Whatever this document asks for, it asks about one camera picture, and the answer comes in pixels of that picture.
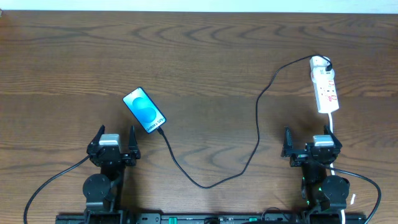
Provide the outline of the blue Galaxy smartphone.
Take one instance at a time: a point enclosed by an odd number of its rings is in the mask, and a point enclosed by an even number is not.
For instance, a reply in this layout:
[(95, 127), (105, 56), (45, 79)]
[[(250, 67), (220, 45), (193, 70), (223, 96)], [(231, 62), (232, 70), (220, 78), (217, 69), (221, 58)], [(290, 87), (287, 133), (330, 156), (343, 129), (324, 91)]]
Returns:
[(142, 87), (138, 87), (123, 98), (134, 117), (146, 133), (150, 134), (166, 123), (167, 119)]

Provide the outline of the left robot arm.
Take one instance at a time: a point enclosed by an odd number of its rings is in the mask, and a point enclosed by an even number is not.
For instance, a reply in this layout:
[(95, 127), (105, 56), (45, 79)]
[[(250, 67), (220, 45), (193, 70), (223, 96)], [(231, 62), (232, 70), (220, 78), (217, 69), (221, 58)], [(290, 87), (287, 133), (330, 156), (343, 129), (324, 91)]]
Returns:
[(106, 134), (101, 126), (87, 146), (89, 160), (100, 168), (99, 174), (89, 176), (83, 184), (86, 197), (85, 223), (133, 223), (134, 215), (121, 208), (124, 171), (136, 165), (141, 153), (132, 126), (129, 133), (128, 152), (121, 152), (118, 134)]

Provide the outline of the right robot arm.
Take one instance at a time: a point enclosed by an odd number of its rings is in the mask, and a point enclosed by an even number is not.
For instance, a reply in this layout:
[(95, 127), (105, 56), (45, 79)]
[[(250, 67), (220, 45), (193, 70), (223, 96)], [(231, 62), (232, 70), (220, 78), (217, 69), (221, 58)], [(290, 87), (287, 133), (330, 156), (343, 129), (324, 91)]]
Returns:
[(285, 128), (281, 156), (288, 157), (290, 166), (300, 167), (303, 174), (302, 197), (308, 208), (300, 214), (302, 223), (343, 223), (341, 211), (347, 206), (350, 183), (346, 178), (326, 173), (341, 148), (328, 126), (303, 149), (294, 148), (291, 131)]

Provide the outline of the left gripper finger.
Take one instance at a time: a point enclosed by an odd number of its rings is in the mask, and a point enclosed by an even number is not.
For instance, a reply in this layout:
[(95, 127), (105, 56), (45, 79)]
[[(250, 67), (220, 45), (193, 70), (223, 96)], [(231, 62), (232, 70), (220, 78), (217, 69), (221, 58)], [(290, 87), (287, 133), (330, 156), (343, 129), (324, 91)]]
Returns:
[(100, 138), (104, 134), (105, 131), (105, 126), (102, 125), (95, 137), (90, 141), (90, 143), (87, 146), (87, 152), (97, 152), (100, 148)]
[(138, 146), (137, 140), (136, 140), (134, 126), (131, 126), (131, 128), (130, 128), (128, 149), (129, 149), (130, 153), (132, 153), (134, 156), (141, 155), (141, 152), (139, 150), (139, 146)]

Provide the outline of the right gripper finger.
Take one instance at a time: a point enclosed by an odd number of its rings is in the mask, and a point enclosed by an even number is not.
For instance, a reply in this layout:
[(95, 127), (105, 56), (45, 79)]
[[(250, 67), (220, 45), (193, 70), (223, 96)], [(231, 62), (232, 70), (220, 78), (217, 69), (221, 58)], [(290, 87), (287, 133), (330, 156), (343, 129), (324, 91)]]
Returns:
[(284, 143), (282, 146), (282, 153), (291, 153), (294, 150), (292, 134), (289, 127), (285, 127)]
[(336, 136), (333, 134), (331, 131), (330, 127), (325, 125), (323, 127), (324, 135), (326, 136), (326, 139), (328, 140), (328, 146), (333, 146), (335, 149), (341, 149), (342, 144), (340, 141), (336, 138)]

